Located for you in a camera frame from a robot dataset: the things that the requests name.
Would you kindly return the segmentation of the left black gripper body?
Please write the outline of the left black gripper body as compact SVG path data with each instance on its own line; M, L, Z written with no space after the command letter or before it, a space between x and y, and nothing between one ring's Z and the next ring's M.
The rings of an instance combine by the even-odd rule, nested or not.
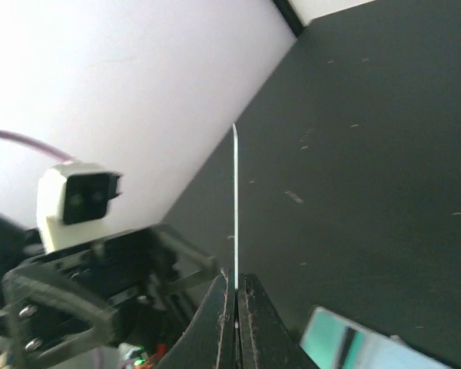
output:
M177 279L176 262L175 253L159 245L153 228L145 228L29 258L19 267L49 268L117 308L118 339L110 344L154 346L173 344L184 330L181 302L163 293L158 277Z

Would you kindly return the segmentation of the black leather card holder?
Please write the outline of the black leather card holder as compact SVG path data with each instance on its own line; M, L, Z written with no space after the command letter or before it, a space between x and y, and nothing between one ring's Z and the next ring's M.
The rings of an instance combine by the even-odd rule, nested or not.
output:
M417 351L396 335L386 336L346 319L366 331L366 343L361 350L360 368L448 368L447 364Z

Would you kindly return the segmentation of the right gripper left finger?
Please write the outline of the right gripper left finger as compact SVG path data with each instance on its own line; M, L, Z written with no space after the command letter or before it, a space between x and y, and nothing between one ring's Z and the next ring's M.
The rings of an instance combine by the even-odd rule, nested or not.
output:
M222 270L212 281L186 331L159 362L160 368L235 367L234 273Z

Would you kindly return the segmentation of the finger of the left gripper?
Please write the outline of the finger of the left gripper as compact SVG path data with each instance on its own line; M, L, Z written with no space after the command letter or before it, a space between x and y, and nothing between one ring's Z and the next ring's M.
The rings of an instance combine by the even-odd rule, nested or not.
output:
M204 253L191 242L185 241L172 227L158 224L153 227L153 232L160 246L174 252L176 256L187 258L199 267L194 273L172 281L169 281L166 276L158 275L164 294L171 295L186 291L212 280L217 275L216 258Z
M49 268L13 269L2 289L17 368L50 368L118 339L118 309Z

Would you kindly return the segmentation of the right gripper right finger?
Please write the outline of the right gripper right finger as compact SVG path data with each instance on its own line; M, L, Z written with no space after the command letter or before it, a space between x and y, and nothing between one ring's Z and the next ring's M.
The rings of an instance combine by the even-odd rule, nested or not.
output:
M289 335L255 274L242 274L237 291L237 368L316 368Z

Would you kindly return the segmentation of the left black frame post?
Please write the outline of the left black frame post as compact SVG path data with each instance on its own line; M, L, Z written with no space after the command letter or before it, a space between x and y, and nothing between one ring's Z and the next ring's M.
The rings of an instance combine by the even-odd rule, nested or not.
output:
M289 0L273 0L272 2L295 38L299 38L304 32L306 24L300 18L292 2Z

